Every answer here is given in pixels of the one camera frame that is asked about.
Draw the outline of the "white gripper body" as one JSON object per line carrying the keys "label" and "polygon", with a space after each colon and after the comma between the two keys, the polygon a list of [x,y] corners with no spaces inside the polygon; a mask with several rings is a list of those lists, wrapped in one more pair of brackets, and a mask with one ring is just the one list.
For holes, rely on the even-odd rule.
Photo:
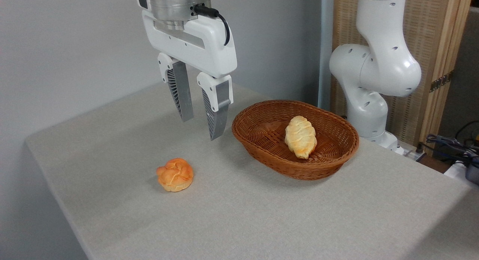
{"label": "white gripper body", "polygon": [[214,77],[237,68],[231,30],[211,0],[137,0],[147,38],[159,52]]}

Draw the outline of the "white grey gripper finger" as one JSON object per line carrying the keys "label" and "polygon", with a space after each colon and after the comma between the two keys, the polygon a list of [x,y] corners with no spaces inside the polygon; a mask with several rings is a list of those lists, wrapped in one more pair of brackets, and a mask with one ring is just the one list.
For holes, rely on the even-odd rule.
{"label": "white grey gripper finger", "polygon": [[165,53],[159,53],[158,65],[161,79],[169,87],[181,120],[183,122],[191,120],[194,117],[194,113],[186,64]]}
{"label": "white grey gripper finger", "polygon": [[220,137],[225,130],[229,105],[234,102],[232,77],[227,75],[214,78],[204,72],[197,76],[197,83],[202,88],[202,98],[208,121],[210,140]]}

